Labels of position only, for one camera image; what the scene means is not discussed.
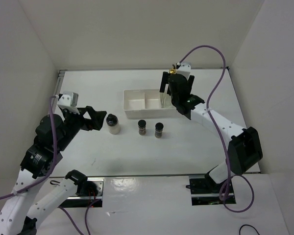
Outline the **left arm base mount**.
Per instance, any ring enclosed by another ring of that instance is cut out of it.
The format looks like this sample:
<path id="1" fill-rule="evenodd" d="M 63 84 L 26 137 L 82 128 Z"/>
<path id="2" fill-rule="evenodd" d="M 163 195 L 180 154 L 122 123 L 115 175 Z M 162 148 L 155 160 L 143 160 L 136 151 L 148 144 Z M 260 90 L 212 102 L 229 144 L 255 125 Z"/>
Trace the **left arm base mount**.
<path id="1" fill-rule="evenodd" d="M 74 193 L 69 196 L 60 206 L 63 208 L 92 208 L 102 207 L 103 196 L 103 178 L 88 178 L 88 187 L 83 190 L 82 194 Z"/>

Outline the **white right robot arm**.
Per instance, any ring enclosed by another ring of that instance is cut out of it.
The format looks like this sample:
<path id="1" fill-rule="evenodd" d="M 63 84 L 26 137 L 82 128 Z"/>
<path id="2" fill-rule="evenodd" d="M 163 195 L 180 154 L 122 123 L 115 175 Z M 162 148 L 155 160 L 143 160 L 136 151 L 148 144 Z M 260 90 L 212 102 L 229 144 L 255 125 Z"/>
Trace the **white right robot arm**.
<path id="1" fill-rule="evenodd" d="M 229 121 L 211 108 L 197 95 L 191 94 L 194 76 L 163 72 L 160 92 L 170 95 L 172 105 L 189 120 L 195 121 L 217 135 L 226 150 L 223 163 L 208 171 L 204 184 L 209 192 L 222 187 L 228 176 L 241 175 L 263 158 L 258 132 Z"/>

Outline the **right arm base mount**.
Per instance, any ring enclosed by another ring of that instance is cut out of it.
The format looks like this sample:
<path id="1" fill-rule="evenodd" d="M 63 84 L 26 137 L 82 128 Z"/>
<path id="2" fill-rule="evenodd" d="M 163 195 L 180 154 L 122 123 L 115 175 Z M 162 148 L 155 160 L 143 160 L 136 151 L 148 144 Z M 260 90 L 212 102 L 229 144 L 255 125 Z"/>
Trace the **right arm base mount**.
<path id="1" fill-rule="evenodd" d="M 212 185 L 204 175 L 190 175 L 189 183 L 185 186 L 191 194 L 193 206 L 222 205 L 219 192 L 221 184 Z"/>

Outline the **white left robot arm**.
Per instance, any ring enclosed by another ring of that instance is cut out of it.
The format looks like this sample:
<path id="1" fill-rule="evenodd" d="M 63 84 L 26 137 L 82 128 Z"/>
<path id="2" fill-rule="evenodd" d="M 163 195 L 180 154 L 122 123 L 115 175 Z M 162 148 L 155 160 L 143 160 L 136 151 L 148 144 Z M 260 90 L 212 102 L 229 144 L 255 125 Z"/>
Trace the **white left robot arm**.
<path id="1" fill-rule="evenodd" d="M 71 195 L 90 196 L 98 192 L 96 184 L 78 170 L 71 170 L 55 189 L 39 202 L 36 195 L 62 159 L 62 151 L 80 130 L 100 130 L 106 111 L 91 106 L 75 112 L 61 108 L 63 116 L 44 116 L 35 132 L 33 145 L 27 150 L 12 192 L 0 210 L 0 235 L 34 235 L 41 223 Z"/>

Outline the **white powder jar black lid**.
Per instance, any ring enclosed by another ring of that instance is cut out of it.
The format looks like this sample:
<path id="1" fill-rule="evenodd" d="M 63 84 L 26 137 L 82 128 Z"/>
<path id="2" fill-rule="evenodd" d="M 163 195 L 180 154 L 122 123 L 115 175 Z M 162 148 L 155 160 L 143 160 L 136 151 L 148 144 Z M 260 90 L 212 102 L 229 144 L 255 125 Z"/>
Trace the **white powder jar black lid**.
<path id="1" fill-rule="evenodd" d="M 109 114 L 107 116 L 106 123 L 108 125 L 108 130 L 109 130 L 110 134 L 116 135 L 120 132 L 121 127 L 119 124 L 119 120 L 118 120 L 117 116 L 115 116 L 114 114 Z"/>

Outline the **spice jar black lid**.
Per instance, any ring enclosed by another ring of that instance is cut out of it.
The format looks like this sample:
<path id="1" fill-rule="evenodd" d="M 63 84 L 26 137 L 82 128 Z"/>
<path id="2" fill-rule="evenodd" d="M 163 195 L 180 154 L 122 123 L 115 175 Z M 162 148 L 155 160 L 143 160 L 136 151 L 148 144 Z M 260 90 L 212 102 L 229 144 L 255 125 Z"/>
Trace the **spice jar black lid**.
<path id="1" fill-rule="evenodd" d="M 138 133 L 141 136 L 144 136 L 146 134 L 146 121 L 141 119 L 138 121 Z"/>
<path id="2" fill-rule="evenodd" d="M 161 122 L 156 123 L 155 125 L 155 137 L 161 138 L 163 133 L 164 125 Z"/>

